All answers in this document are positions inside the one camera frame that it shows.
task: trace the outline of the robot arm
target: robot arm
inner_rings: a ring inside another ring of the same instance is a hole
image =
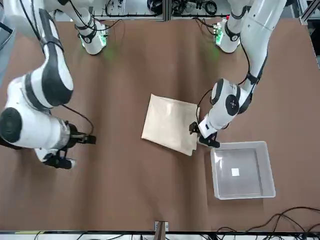
[[[24,4],[29,6],[25,9],[21,4],[22,0],[5,0],[6,14],[20,24],[18,29],[26,26],[27,16],[33,19],[45,61],[38,69],[9,84],[7,103],[0,116],[0,136],[12,145],[35,149],[46,165],[70,169],[75,162],[66,158],[66,154],[61,157],[60,151],[67,153],[76,143],[94,144],[95,137],[78,132],[74,125],[50,114],[50,109],[71,99],[72,77],[55,23],[44,10],[43,0],[34,4],[34,11],[29,4]]]
[[[212,108],[199,123],[198,130],[194,130],[201,133],[200,143],[219,147],[219,144],[211,141],[217,131],[227,126],[236,115],[247,110],[267,60],[270,36],[285,4],[286,0],[254,1],[240,33],[240,42],[249,65],[244,86],[240,87],[223,78],[214,85],[210,98]]]

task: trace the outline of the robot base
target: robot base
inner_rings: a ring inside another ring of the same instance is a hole
[[[219,42],[215,42],[215,44],[225,53],[231,54],[233,53],[240,44],[240,39],[236,41],[231,41],[229,36],[226,34],[225,25],[227,24],[227,20],[224,19],[220,22],[221,25],[221,39]]]
[[[102,30],[106,28],[104,24],[98,21],[96,21],[95,24],[98,30]],[[80,40],[82,42],[82,46],[85,48],[88,54],[97,55],[102,51],[104,47],[107,46],[108,34],[109,34],[109,30],[106,29],[104,31],[97,31],[91,43],[86,43],[81,37],[80,37]]]

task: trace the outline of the metal frame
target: metal frame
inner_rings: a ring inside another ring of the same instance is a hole
[[[282,236],[282,237],[312,237],[312,234],[320,232],[290,232],[290,231],[249,231],[249,232],[224,232],[224,231],[168,231],[161,232],[160,236],[166,235],[207,235],[212,240],[218,240],[217,236],[226,235],[247,235],[247,236]],[[19,231],[0,231],[0,235],[3,234],[19,234]],[[90,235],[155,235],[155,231],[97,231],[97,230],[87,230],[87,231],[43,231],[43,234],[90,234]]]
[[[318,16],[313,16],[319,4],[320,0],[313,0],[309,5],[307,4],[306,0],[298,0],[298,5],[301,12],[301,24],[306,25],[308,20],[320,21],[320,14]]]

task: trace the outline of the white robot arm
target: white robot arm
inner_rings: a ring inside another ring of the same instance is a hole
[[[97,30],[97,26],[104,26],[95,22],[85,8],[79,8],[84,18],[80,19],[68,0],[4,0],[8,19],[18,31],[27,36],[36,35],[45,61],[38,69],[10,82],[8,99],[0,116],[0,136],[14,146],[35,149],[46,165],[70,169],[75,161],[66,158],[67,150],[76,143],[95,144],[96,139],[50,113],[53,107],[70,101],[74,86],[58,31],[46,7],[60,9],[74,17],[89,54],[99,53],[105,45],[101,41],[104,33]],[[60,156],[60,151],[65,152],[64,156]]]
[[[285,4],[286,0],[255,0],[244,20],[238,19],[242,25],[240,43],[248,60],[248,73],[243,87],[223,78],[214,85],[210,97],[211,110],[198,125],[190,125],[191,133],[201,134],[201,144],[218,148],[220,144],[216,141],[217,131],[225,128],[236,115],[247,110],[267,60],[270,36]],[[223,39],[219,43],[226,47],[227,52],[232,52],[231,46],[234,51],[238,45],[232,43],[226,32],[223,32]]]

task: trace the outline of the wire bundle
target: wire bundle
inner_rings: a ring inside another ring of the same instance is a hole
[[[227,235],[227,234],[234,234],[235,236],[236,235],[245,235],[247,234],[248,232],[252,231],[252,230],[256,230],[256,229],[260,229],[260,228],[263,228],[265,226],[267,226],[268,224],[271,223],[271,221],[277,217],[276,219],[276,222],[275,222],[275,225],[273,227],[273,230],[272,232],[270,232],[263,240],[270,240],[274,237],[279,237],[280,239],[283,239],[280,235],[276,235],[274,234],[276,232],[276,229],[277,229],[277,226],[278,226],[278,223],[280,221],[281,218],[285,218],[287,220],[289,220],[291,223],[293,223],[295,226],[298,226],[300,229],[301,229],[301,232],[298,232],[297,234],[295,234],[293,237],[296,239],[296,240],[305,240],[307,239],[307,237],[312,237],[312,238],[317,238],[318,240],[320,240],[320,233],[316,233],[316,232],[311,232],[313,229],[315,229],[316,227],[319,227],[320,226],[320,223],[317,223],[317,224],[314,224],[313,226],[311,226],[310,228],[308,228],[307,230],[305,230],[298,222],[296,222],[295,220],[293,220],[291,217],[287,216],[286,213],[290,212],[290,211],[293,211],[293,210],[297,210],[297,209],[304,209],[304,210],[310,210],[310,211],[313,211],[313,212],[316,212],[316,213],[319,213],[320,214],[320,209],[317,209],[317,208],[314,208],[314,207],[306,207],[306,206],[296,206],[296,207],[292,207],[292,208],[289,208],[281,213],[276,213],[274,214],[266,223],[262,224],[262,225],[258,225],[258,226],[253,226],[253,227],[250,227],[248,230],[246,231],[237,231],[235,229],[232,229],[231,227],[228,227],[228,226],[223,226],[223,227],[220,227],[217,231],[216,231],[216,234],[218,235],[218,232],[220,232],[221,230],[228,230],[228,231],[224,231],[224,232],[221,232],[222,234],[219,234],[219,235],[222,235],[222,238],[218,237],[216,235],[216,238],[218,240],[223,240],[224,237]]]

